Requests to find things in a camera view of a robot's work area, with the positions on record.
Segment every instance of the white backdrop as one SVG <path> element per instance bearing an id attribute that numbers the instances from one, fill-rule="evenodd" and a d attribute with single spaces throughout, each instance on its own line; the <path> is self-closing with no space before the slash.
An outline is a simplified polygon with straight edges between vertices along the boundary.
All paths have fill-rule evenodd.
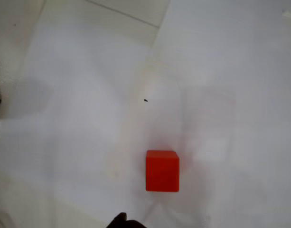
<path id="1" fill-rule="evenodd" d="M 291 22 L 279 1 L 173 1 L 159 31 L 48 4 L 0 134 L 0 171 L 108 222 L 291 227 Z M 180 192 L 145 191 L 147 149 Z"/>

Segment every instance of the cube face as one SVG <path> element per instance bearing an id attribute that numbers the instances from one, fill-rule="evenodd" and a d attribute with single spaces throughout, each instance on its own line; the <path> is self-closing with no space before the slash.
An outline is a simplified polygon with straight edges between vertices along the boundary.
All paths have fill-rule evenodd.
<path id="1" fill-rule="evenodd" d="M 146 191 L 179 191 L 179 157 L 174 151 L 147 151 Z"/>

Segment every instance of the white surface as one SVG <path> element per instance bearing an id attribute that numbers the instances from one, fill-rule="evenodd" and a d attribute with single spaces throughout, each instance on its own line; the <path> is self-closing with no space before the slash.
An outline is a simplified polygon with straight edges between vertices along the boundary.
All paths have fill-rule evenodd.
<path id="1" fill-rule="evenodd" d="M 155 26 L 160 26 L 169 0 L 90 0 Z"/>
<path id="2" fill-rule="evenodd" d="M 138 196 L 145 188 L 144 139 L 176 139 L 177 130 L 168 126 L 176 113 L 162 115 L 160 105 L 178 103 L 176 84 L 143 73 L 156 33 L 86 1 L 48 3 L 0 133 L 0 171 L 100 221 L 123 210 L 141 219 L 149 198 Z M 162 96 L 151 100 L 157 92 Z M 159 105 L 160 112 L 152 109 Z"/>
<path id="3" fill-rule="evenodd" d="M 156 29 L 85 1 L 37 25 L 0 136 L 0 171 L 103 222 L 291 227 L 291 23 L 264 1 L 174 1 Z M 175 149 L 180 192 L 145 191 Z"/>
<path id="4" fill-rule="evenodd" d="M 282 17 L 281 1 L 174 0 L 153 59 L 176 72 L 182 91 L 212 88 L 219 97 L 212 108 L 220 107 L 220 89 L 228 91 L 233 105 L 224 107 L 235 114 L 229 137 L 222 133 L 226 125 L 214 123 L 223 112 L 208 119 L 209 134 L 192 137 L 215 138 L 214 153 L 206 144 L 192 148 L 203 173 L 211 173 L 212 193 L 200 208 L 174 209 L 190 216 L 200 210 L 210 216 L 209 227 L 291 227 L 291 21 Z M 202 132 L 192 123 L 189 131 Z"/>

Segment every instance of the red block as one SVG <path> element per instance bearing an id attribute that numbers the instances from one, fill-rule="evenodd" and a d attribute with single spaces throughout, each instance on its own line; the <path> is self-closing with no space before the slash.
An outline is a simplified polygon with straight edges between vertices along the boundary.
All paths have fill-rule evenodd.
<path id="1" fill-rule="evenodd" d="M 146 191 L 179 191 L 179 157 L 174 151 L 147 151 Z"/>

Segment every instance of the cube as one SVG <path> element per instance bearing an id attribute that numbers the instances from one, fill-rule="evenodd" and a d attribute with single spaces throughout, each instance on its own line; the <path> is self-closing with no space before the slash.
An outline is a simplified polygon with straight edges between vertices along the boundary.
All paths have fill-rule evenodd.
<path id="1" fill-rule="evenodd" d="M 179 157 L 174 151 L 147 151 L 146 191 L 179 191 Z"/>

